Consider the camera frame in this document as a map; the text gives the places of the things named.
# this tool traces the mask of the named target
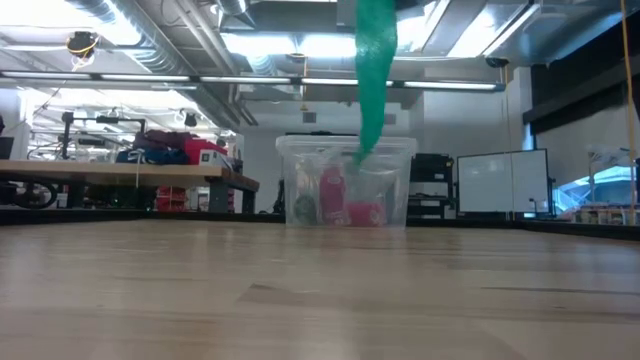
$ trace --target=green fabric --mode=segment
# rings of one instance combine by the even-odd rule
[[[371,153],[382,134],[386,81],[397,47],[394,0],[358,0],[356,74],[362,115],[358,164]]]

